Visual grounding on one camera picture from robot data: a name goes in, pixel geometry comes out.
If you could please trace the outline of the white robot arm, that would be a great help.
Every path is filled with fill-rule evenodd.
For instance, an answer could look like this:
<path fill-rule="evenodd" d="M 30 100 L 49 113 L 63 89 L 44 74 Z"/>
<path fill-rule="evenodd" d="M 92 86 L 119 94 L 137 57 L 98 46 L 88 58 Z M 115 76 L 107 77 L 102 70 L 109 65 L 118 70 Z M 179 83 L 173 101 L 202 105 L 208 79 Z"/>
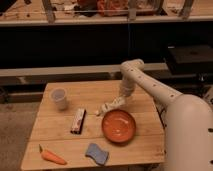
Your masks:
<path fill-rule="evenodd" d="M 166 109 L 164 171 L 213 171 L 213 110 L 202 98 L 180 91 L 143 72 L 141 59 L 120 65 L 119 94 L 138 85 Z"/>

